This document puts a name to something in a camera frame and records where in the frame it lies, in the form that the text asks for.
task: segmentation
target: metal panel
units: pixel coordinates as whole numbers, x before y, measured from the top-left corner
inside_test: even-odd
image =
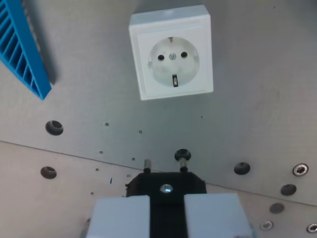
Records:
[[[130,15],[196,3],[27,1],[54,85],[41,102],[0,66],[0,140],[135,168],[151,158],[160,171],[175,170],[173,154],[186,148],[192,171],[210,183],[273,197],[294,183],[297,193],[285,198],[317,205],[315,2],[202,1],[212,18],[214,92],[142,102]],[[60,136],[45,131],[53,119]],[[251,164],[245,176],[233,172],[241,161]],[[300,162],[310,171],[297,178]]]
[[[140,172],[2,142],[0,151],[0,237],[5,238],[79,238],[96,200],[124,195],[125,183]],[[43,178],[43,166],[55,168],[57,177]],[[306,227],[316,223],[314,206],[213,185],[207,191],[237,192],[258,238],[312,237]],[[285,206],[280,214],[269,212],[276,202]],[[274,222],[274,228],[263,232],[259,225],[267,220]]]

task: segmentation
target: white power socket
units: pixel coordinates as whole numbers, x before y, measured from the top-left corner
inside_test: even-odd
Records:
[[[129,31],[141,100],[213,91],[205,6],[133,14]]]

